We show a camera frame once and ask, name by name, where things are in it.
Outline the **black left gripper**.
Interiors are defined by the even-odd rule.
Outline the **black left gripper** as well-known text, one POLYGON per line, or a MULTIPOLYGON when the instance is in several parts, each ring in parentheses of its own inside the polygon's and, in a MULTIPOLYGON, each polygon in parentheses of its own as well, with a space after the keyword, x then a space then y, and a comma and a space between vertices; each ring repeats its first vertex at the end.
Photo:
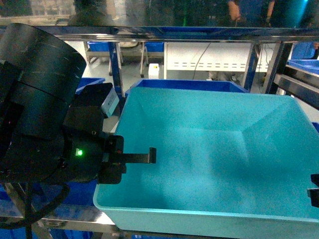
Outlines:
MULTIPOLYGON (((101 109, 111 83, 88 85, 71 103, 63 123, 65 147, 63 166, 58 170, 62 182, 88 182, 96 177, 107 152, 107 140, 120 118, 120 101, 111 117, 101 109)), ((146 154, 109 153, 110 163, 155 164, 157 149, 146 154)))

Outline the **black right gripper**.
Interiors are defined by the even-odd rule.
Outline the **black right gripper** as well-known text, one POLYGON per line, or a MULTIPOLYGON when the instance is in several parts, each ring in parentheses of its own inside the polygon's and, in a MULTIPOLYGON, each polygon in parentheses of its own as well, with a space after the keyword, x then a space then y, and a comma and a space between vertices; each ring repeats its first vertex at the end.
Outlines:
POLYGON ((311 205, 313 207, 319 206, 319 175, 312 174, 311 175, 311 182, 316 185, 316 188, 307 189, 308 197, 311 200, 311 205))

